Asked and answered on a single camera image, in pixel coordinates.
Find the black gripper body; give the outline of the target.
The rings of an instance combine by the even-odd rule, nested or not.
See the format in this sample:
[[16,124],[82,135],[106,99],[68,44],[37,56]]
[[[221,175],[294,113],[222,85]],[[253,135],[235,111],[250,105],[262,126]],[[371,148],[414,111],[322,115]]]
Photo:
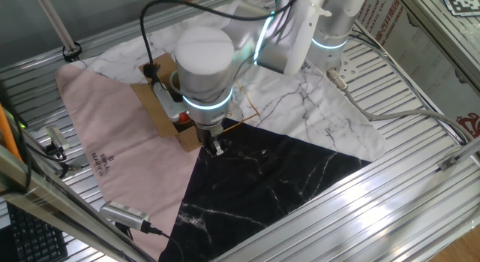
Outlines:
[[200,123],[196,122],[195,128],[198,140],[202,144],[212,143],[224,131],[221,123],[213,125],[201,125]]

